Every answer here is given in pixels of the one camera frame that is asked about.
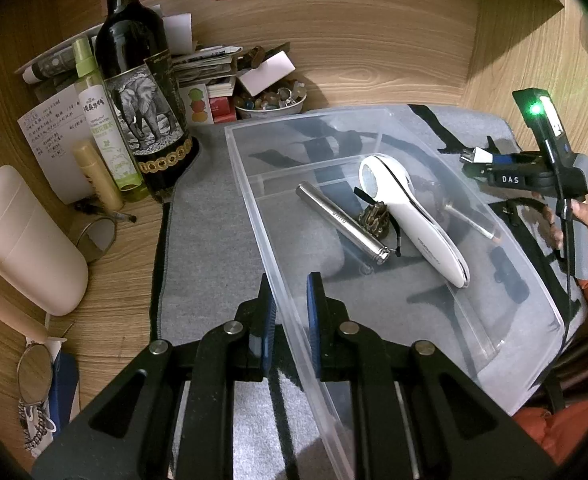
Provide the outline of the person's right hand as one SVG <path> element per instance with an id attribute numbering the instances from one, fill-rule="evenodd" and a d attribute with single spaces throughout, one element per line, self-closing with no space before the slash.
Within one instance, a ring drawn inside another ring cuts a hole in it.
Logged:
<path id="1" fill-rule="evenodd" d="M 574 217 L 588 228 L 588 200 L 584 200 L 583 202 L 571 200 L 571 208 Z M 556 217 L 552 209 L 549 206 L 544 206 L 544 212 L 542 214 L 550 226 L 552 247 L 560 249 L 563 245 L 563 233 L 554 225 Z"/>

